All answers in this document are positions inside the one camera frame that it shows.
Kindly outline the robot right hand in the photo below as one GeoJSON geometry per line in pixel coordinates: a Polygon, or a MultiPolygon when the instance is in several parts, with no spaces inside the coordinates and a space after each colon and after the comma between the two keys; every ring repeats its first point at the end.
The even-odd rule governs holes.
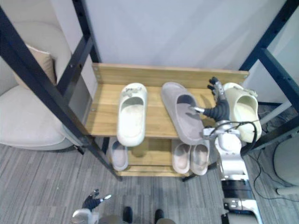
{"type": "Polygon", "coordinates": [[[212,91],[216,106],[213,108],[202,108],[198,106],[189,106],[193,112],[201,113],[214,119],[216,122],[229,120],[229,104],[221,82],[216,77],[209,80],[208,89],[212,91]]]}

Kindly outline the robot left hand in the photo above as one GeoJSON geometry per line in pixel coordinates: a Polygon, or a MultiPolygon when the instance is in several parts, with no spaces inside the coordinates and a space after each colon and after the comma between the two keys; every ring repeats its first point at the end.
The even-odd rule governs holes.
{"type": "Polygon", "coordinates": [[[91,194],[84,200],[82,204],[83,209],[89,209],[92,211],[94,208],[99,206],[105,200],[108,200],[112,197],[111,194],[105,195],[102,198],[97,198],[99,195],[99,189],[94,189],[91,194]]]}

